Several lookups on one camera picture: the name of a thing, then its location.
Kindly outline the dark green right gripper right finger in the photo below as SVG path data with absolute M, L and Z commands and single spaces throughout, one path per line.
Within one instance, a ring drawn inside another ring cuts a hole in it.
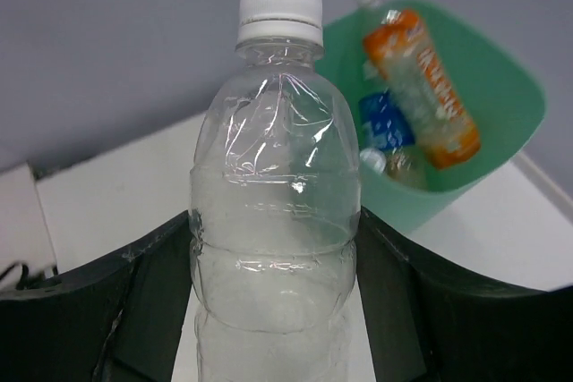
M 357 281 L 379 381 L 569 381 L 572 290 L 483 276 L 361 214 Z

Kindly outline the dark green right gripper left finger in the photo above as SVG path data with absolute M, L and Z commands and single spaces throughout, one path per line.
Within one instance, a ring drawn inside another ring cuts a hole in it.
M 188 216 L 1 293 L 3 381 L 168 381 L 190 297 Z

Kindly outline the blue label plastic bottle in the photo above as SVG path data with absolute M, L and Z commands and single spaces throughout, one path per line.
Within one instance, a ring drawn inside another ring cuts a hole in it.
M 388 89 L 362 98 L 359 112 L 367 147 L 384 152 L 415 145 L 415 136 Z

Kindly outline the orange label clear bottle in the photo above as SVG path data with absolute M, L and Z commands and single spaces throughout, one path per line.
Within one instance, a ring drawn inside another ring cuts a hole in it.
M 389 85 L 417 145 L 437 169 L 475 156 L 481 138 L 422 17 L 411 9 L 363 9 L 363 49 Z

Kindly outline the clear white-cap plastic bottle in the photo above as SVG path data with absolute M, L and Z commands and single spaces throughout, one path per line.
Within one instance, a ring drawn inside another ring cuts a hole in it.
M 236 52 L 190 172 L 201 381 L 344 381 L 358 142 L 315 70 L 322 0 L 240 0 Z

